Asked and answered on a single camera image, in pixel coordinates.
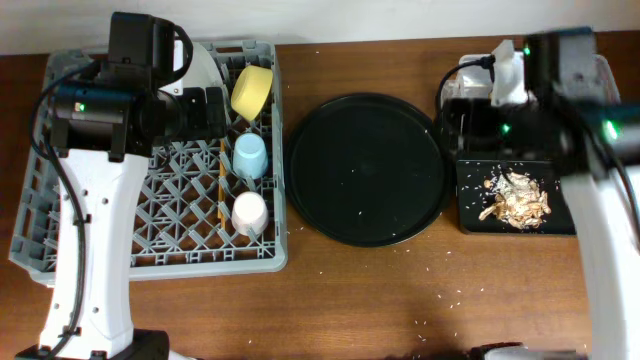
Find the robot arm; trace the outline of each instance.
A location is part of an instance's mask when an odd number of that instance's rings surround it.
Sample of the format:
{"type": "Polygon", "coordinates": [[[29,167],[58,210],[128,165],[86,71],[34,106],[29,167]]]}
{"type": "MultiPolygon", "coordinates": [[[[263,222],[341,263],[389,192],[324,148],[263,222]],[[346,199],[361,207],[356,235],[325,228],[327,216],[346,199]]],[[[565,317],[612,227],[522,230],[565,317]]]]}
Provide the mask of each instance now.
{"type": "MultiPolygon", "coordinates": [[[[514,131],[505,141],[512,148],[527,144],[527,150],[551,156],[562,175],[589,296],[591,358],[631,360],[640,358],[640,286],[635,278],[640,274],[640,229],[634,192],[640,189],[640,108],[606,104],[594,53],[588,29],[527,37],[524,85],[537,104],[511,113],[514,131]]],[[[499,352],[487,359],[520,359],[500,357],[499,352]]]]}
{"type": "Polygon", "coordinates": [[[168,116],[181,115],[167,111],[175,101],[158,90],[182,78],[192,58],[182,28],[114,13],[108,60],[61,82],[45,143],[60,175],[56,287],[39,346],[17,359],[186,359],[169,351],[165,332],[134,330],[129,259],[152,145],[164,137],[168,116]],[[187,49],[176,71],[174,33],[187,49]]]}

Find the white cup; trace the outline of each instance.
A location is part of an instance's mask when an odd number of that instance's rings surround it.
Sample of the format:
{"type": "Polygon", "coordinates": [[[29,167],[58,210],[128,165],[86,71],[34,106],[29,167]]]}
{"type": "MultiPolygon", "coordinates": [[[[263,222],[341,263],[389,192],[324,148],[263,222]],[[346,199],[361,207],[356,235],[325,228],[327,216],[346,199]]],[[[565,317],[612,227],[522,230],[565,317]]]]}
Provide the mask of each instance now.
{"type": "Polygon", "coordinates": [[[267,171],[267,147],[256,134],[242,134],[236,140],[233,151],[233,171],[240,178],[259,179],[267,171]]]}
{"type": "Polygon", "coordinates": [[[252,191],[240,194],[233,203],[231,224],[245,236],[249,234],[249,229],[256,235],[262,234],[269,224],[269,210],[262,196],[252,191]]]}

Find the black round tray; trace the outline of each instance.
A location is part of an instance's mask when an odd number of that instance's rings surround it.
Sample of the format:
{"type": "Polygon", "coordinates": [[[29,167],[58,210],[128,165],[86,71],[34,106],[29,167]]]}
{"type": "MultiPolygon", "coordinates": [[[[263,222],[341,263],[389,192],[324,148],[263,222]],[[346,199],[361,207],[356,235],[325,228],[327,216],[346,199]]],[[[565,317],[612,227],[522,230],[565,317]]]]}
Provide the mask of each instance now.
{"type": "Polygon", "coordinates": [[[309,224],[340,242],[409,239],[440,215],[452,189],[451,165],[431,131],[425,114],[387,95],[329,101],[289,139],[287,195],[309,224]]]}

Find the light blue cup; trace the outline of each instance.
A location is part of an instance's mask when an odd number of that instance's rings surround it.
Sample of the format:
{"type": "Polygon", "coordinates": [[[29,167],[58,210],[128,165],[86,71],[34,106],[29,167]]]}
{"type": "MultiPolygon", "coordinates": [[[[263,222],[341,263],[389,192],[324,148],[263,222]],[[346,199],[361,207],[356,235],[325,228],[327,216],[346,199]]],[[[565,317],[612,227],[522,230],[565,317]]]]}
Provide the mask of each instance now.
{"type": "Polygon", "coordinates": [[[259,179],[267,171],[267,147],[256,134],[242,134],[233,148],[233,172],[240,178],[259,179]]]}

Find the white wall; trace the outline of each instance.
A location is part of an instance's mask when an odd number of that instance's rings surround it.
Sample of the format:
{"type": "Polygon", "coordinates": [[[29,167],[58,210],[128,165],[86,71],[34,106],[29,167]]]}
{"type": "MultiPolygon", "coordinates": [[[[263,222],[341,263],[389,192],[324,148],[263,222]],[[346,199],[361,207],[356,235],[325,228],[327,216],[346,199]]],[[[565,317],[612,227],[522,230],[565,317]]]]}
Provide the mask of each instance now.
{"type": "Polygon", "coordinates": [[[105,45],[114,10],[167,18],[196,39],[276,43],[640,29],[640,0],[0,0],[0,54],[105,45]]]}

